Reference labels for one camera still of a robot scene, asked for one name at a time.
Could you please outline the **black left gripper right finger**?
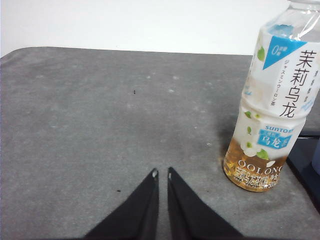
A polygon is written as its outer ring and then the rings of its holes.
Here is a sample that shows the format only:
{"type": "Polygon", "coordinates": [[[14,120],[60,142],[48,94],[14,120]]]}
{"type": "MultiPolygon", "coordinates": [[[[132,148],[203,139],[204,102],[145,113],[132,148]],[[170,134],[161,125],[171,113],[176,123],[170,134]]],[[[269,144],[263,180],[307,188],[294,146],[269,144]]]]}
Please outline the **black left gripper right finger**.
{"type": "Polygon", "coordinates": [[[173,240],[238,240],[244,236],[205,204],[173,168],[168,168],[167,204],[173,240]]]}

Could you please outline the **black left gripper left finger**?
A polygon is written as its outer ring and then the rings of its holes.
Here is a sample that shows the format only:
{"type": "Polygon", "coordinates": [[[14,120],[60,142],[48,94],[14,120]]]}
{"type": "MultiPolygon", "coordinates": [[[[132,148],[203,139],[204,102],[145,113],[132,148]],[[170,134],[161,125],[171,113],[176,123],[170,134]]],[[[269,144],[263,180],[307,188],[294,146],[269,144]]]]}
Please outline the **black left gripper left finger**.
{"type": "Polygon", "coordinates": [[[154,168],[85,240],[154,240],[159,216],[159,171],[154,168]]]}

